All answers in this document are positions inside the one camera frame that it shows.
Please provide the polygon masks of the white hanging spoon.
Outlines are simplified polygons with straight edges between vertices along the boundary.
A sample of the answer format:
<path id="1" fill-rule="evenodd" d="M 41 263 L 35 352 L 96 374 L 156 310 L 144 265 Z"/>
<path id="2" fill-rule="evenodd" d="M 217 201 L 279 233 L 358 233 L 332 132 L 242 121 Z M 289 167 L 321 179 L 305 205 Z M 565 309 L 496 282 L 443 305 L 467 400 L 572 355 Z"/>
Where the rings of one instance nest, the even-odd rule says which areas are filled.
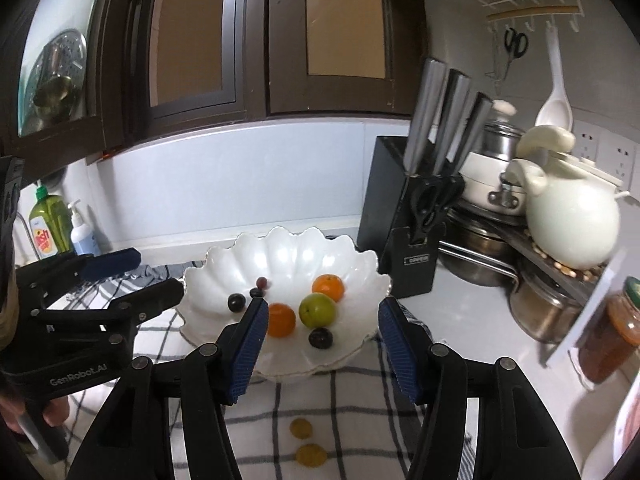
<path id="1" fill-rule="evenodd" d="M 558 29 L 551 22 L 546 26 L 546 43 L 549 55 L 552 88 L 536 119 L 536 126 L 555 126 L 566 130 L 573 127 L 573 111 L 565 90 Z"/>

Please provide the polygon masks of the wall power outlets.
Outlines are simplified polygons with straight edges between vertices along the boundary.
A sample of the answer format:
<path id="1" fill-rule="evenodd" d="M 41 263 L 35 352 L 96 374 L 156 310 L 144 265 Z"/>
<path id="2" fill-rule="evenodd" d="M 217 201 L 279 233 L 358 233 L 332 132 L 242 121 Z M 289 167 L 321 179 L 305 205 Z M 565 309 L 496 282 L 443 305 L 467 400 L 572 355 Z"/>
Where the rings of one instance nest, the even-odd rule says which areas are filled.
<path id="1" fill-rule="evenodd" d="M 624 136 L 600 126 L 574 120 L 576 143 L 572 154 L 592 160 L 602 171 L 622 181 L 628 191 L 634 173 L 637 144 Z"/>

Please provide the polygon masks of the yellow-brown longan fruit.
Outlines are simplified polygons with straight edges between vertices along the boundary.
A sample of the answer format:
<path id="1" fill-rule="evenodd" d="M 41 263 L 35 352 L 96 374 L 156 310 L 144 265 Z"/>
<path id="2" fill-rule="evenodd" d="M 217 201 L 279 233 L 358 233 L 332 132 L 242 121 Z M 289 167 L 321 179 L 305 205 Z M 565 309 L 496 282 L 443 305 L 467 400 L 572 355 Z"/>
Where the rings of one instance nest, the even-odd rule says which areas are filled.
<path id="1" fill-rule="evenodd" d="M 314 434 L 314 427 L 306 418 L 296 418 L 290 423 L 290 431 L 293 437 L 298 440 L 307 440 Z"/>
<path id="2" fill-rule="evenodd" d="M 302 445 L 295 453 L 296 463 L 307 468 L 318 468 L 328 460 L 328 452 L 315 443 Z"/>

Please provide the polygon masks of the glass jar red sauce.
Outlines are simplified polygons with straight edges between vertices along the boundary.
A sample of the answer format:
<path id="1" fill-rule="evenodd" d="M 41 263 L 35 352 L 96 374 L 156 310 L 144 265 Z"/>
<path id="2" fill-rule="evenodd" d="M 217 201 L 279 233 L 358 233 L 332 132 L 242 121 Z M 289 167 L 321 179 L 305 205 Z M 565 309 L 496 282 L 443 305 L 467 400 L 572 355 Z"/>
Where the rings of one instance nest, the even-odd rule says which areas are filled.
<path id="1" fill-rule="evenodd" d="M 606 300 L 603 313 L 578 350 L 588 382 L 600 385 L 639 347 L 639 280 L 627 276 L 620 292 Z"/>

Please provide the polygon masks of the stainless steel pot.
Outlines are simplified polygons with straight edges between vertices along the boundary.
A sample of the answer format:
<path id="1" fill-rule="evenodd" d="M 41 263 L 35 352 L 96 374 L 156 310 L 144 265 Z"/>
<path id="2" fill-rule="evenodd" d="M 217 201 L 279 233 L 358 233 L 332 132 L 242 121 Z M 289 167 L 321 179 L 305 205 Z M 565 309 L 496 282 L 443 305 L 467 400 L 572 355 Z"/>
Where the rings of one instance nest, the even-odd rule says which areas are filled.
<path id="1" fill-rule="evenodd" d="M 515 287 L 514 249 L 465 211 L 450 209 L 439 243 L 442 264 L 458 278 L 485 287 Z"/>
<path id="2" fill-rule="evenodd" d="M 528 260 L 518 264 L 518 275 L 518 286 L 509 297 L 514 321 L 536 341 L 558 344 L 582 313 L 582 305 Z"/>

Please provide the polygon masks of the green apple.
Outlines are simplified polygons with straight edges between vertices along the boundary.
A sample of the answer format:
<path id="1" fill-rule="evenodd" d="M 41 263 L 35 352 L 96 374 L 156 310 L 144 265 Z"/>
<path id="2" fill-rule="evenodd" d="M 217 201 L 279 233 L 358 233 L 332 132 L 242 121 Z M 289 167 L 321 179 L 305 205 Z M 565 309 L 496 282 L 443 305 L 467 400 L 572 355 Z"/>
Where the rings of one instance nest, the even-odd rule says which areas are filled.
<path id="1" fill-rule="evenodd" d="M 329 296 L 312 292 L 300 302 L 298 316 L 310 330 L 330 326 L 336 319 L 337 306 Z"/>

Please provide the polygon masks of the white pot with lid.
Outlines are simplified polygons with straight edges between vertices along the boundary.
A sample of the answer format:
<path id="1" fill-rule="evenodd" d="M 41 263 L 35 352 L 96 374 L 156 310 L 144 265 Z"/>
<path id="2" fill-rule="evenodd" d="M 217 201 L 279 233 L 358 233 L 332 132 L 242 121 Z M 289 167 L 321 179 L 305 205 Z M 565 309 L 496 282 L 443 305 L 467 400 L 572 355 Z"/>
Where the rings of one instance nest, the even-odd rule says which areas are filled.
<path id="1" fill-rule="evenodd" d="M 526 203 L 525 191 L 503 180 L 524 134 L 512 124 L 515 114 L 511 103 L 495 100 L 482 134 L 460 169 L 465 182 L 462 200 L 507 217 L 523 217 Z"/>

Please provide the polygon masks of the small dark grape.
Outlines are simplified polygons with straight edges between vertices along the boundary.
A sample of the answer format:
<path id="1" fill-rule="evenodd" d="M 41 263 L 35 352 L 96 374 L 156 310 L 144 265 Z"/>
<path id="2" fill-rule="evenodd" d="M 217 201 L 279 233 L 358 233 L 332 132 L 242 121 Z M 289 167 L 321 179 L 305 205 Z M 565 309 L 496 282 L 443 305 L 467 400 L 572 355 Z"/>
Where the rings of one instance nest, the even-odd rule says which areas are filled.
<path id="1" fill-rule="evenodd" d="M 252 298 L 262 297 L 264 296 L 264 291 L 258 287 L 254 287 L 250 290 L 250 296 Z"/>

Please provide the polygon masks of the white scalloped ceramic bowl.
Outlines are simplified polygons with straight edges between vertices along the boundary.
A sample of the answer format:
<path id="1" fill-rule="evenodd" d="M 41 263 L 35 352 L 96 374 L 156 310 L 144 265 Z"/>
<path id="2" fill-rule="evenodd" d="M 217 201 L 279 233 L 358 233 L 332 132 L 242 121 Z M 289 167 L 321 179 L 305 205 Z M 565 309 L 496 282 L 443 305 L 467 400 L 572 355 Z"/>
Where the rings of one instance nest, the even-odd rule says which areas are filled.
<path id="1" fill-rule="evenodd" d="M 296 321 L 288 336 L 268 335 L 255 374 L 273 382 L 292 382 L 345 366 L 378 331 L 378 304 L 392 291 L 392 279 L 378 273 L 378 256 L 360 252 L 347 235 L 329 240 L 317 228 L 298 234 L 276 226 L 263 236 L 243 233 L 228 247 L 209 248 L 199 268 L 184 271 L 184 296 L 176 307 L 181 333 L 194 346 L 215 341 L 222 330 L 239 322 L 228 307 L 231 295 L 247 295 L 258 278 L 267 280 L 265 300 L 298 311 L 323 274 L 340 278 L 345 287 L 329 325 L 333 344 L 314 348 L 310 329 Z"/>

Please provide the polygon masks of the red grape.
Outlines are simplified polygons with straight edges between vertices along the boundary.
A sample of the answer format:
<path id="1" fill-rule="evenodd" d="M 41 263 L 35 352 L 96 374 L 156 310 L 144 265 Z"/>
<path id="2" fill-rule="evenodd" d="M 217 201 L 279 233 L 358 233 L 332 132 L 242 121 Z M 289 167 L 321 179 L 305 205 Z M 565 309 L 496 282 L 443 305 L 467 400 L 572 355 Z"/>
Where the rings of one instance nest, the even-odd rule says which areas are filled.
<path id="1" fill-rule="evenodd" d="M 256 286 L 259 289 L 267 289 L 269 287 L 269 282 L 268 280 L 264 277 L 264 276 L 260 276 L 257 280 L 256 280 Z"/>

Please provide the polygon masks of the cream ceramic teapot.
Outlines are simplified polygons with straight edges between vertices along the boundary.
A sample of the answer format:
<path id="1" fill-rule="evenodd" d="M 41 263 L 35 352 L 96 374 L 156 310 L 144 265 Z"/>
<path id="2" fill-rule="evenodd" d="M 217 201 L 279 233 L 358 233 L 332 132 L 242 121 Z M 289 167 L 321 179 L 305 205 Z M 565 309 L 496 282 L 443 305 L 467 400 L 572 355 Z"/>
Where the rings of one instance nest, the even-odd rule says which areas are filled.
<path id="1" fill-rule="evenodd" d="M 585 271 L 612 256 L 620 234 L 618 201 L 630 193 L 591 160 L 571 155 L 574 145 L 574 134 L 564 128 L 531 128 L 503 180 L 524 188 L 535 244 L 562 266 Z"/>

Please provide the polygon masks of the large dark plum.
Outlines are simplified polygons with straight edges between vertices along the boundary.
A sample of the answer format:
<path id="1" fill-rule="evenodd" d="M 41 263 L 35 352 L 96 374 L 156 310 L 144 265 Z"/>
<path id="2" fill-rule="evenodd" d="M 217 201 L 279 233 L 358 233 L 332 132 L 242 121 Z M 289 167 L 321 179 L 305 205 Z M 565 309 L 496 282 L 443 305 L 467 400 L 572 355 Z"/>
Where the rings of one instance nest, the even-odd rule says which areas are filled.
<path id="1" fill-rule="evenodd" d="M 233 313 L 242 312 L 246 307 L 246 298 L 243 294 L 235 292 L 228 297 L 227 307 Z"/>

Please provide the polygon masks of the orange mandarin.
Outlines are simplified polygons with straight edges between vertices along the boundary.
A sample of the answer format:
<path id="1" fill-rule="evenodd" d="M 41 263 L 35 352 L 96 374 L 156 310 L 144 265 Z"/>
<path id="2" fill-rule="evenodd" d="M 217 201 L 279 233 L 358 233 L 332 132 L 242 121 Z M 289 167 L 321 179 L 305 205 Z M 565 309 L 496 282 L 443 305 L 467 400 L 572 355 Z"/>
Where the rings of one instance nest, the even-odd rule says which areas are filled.
<path id="1" fill-rule="evenodd" d="M 294 332 L 296 314 L 287 304 L 270 304 L 268 335 L 272 338 L 285 338 Z"/>
<path id="2" fill-rule="evenodd" d="M 311 291 L 316 294 L 328 296 L 335 302 L 339 302 L 345 293 L 345 285 L 343 280 L 335 274 L 321 274 L 314 279 L 311 285 Z"/>

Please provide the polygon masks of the green dish soap bottle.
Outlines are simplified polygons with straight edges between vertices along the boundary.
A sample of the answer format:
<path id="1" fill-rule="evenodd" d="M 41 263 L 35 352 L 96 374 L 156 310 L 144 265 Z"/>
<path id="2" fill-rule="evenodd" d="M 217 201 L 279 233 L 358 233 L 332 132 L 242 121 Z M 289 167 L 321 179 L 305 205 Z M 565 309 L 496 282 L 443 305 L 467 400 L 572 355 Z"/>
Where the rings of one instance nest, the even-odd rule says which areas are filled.
<path id="1" fill-rule="evenodd" d="M 49 258 L 73 250 L 70 212 L 59 195 L 50 194 L 40 184 L 36 188 L 36 203 L 29 214 L 29 227 L 40 258 Z"/>

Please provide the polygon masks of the black white checked cloth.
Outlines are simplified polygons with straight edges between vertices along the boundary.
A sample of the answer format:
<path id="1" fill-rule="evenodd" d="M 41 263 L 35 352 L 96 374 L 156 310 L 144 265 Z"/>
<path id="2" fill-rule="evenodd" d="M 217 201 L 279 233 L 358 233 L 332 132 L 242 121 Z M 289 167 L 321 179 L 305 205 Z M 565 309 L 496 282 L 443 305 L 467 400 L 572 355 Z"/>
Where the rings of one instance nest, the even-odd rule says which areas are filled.
<path id="1" fill-rule="evenodd" d="M 85 286 L 54 304 L 55 309 L 106 308 L 110 300 L 166 278 L 182 278 L 203 260 L 139 266 L 118 278 Z M 134 357 L 156 363 L 178 360 L 194 349 L 179 333 L 182 319 L 174 309 L 144 323 L 134 340 Z M 65 432 L 70 455 L 65 478 L 102 404 L 116 382 L 73 393 Z M 190 479 L 183 440 L 181 402 L 167 401 L 172 466 L 176 479 Z M 413 405 L 397 387 L 380 338 L 368 341 L 347 366 L 300 382 L 282 384 L 253 377 L 238 404 L 224 408 L 229 437 L 243 479 L 405 479 L 418 444 L 423 406 Z M 308 438 L 291 431 L 292 422 L 306 420 Z M 326 461 L 309 468 L 296 452 L 314 444 Z"/>

